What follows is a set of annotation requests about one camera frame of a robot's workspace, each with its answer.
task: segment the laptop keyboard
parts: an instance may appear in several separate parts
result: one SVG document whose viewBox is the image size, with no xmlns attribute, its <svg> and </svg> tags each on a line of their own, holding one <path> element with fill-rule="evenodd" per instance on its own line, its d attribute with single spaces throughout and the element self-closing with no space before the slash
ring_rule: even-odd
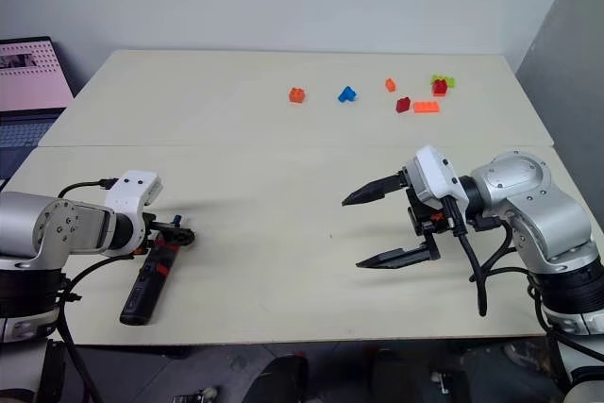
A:
<svg viewBox="0 0 604 403">
<path fill-rule="evenodd" d="M 37 146 L 52 123 L 32 123 L 26 125 L 1 125 L 0 148 L 10 146 Z"/>
</svg>

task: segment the pink laptop screen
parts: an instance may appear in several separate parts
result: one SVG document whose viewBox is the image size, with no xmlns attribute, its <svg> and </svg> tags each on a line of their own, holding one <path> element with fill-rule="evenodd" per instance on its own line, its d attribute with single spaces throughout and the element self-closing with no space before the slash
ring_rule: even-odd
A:
<svg viewBox="0 0 604 403">
<path fill-rule="evenodd" d="M 49 40 L 0 43 L 0 112 L 65 108 L 73 100 Z"/>
</svg>

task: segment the orange lego brick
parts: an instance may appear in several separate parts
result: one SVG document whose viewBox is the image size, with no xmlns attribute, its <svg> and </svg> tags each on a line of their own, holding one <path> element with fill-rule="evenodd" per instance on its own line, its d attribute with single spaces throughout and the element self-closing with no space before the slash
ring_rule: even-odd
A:
<svg viewBox="0 0 604 403">
<path fill-rule="evenodd" d="M 290 90 L 290 101 L 293 103 L 302 104 L 304 102 L 305 97 L 306 94 L 304 93 L 303 89 L 297 89 L 296 87 L 293 87 Z"/>
<path fill-rule="evenodd" d="M 389 77 L 386 79 L 386 90 L 388 92 L 396 92 L 396 83 Z"/>
<path fill-rule="evenodd" d="M 437 113 L 441 111 L 438 101 L 416 101 L 413 103 L 415 113 Z"/>
</svg>

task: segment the table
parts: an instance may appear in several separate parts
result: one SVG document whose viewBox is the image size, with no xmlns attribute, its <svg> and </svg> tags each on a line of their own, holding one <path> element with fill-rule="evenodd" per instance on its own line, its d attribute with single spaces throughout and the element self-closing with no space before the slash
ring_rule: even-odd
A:
<svg viewBox="0 0 604 403">
<path fill-rule="evenodd" d="M 510 148 L 442 147 L 458 175 Z M 551 147 L 528 146 L 559 186 L 588 209 Z M 149 210 L 175 213 L 197 234 L 179 253 L 154 318 L 145 327 L 118 322 L 142 258 L 113 263 L 78 285 L 67 318 L 79 344 L 219 344 L 353 339 L 514 336 L 541 333 L 522 276 L 488 281 L 489 313 L 478 316 L 470 267 L 449 234 L 442 258 L 404 270 L 366 270 L 355 262 L 419 239 L 403 193 L 341 207 L 348 193 L 390 175 L 411 147 L 72 146 L 36 149 L 9 191 L 56 194 L 73 182 L 157 171 L 164 192 Z M 100 203 L 95 188 L 74 199 Z M 592 216 L 597 242 L 602 231 Z M 472 233 L 481 261 L 503 232 Z M 68 276 L 98 257 L 71 257 Z M 518 264 L 507 257 L 505 264 Z"/>
<path fill-rule="evenodd" d="M 431 99 L 433 74 L 457 87 L 440 114 L 397 115 L 398 98 Z M 389 93 L 385 79 L 395 80 Z M 350 85 L 354 103 L 337 96 Z M 303 105 L 291 87 L 307 92 Z M 551 145 L 499 56 L 117 51 L 40 146 Z"/>
</svg>

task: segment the cable connector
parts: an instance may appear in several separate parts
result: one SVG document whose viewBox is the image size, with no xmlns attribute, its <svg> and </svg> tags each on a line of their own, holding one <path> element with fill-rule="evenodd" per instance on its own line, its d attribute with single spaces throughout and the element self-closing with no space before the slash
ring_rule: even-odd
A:
<svg viewBox="0 0 604 403">
<path fill-rule="evenodd" d="M 461 235 L 467 234 L 468 230 L 465 227 L 463 216 L 461 216 L 461 212 L 457 206 L 457 201 L 455 198 L 453 198 L 451 195 L 445 195 L 443 198 L 441 198 L 441 203 L 443 204 L 445 218 L 449 223 L 453 236 L 458 238 Z"/>
<path fill-rule="evenodd" d="M 478 214 L 474 219 L 468 219 L 475 231 L 487 231 L 502 226 L 501 218 L 498 216 L 482 217 Z"/>
<path fill-rule="evenodd" d="M 67 293 L 65 295 L 65 301 L 66 302 L 76 302 L 79 301 L 82 298 L 82 296 L 80 296 L 79 294 L 75 294 L 75 293 Z"/>
<path fill-rule="evenodd" d="M 118 182 L 120 178 L 103 178 L 98 180 L 98 185 L 106 190 L 109 190 L 113 187 L 115 183 Z"/>
</svg>

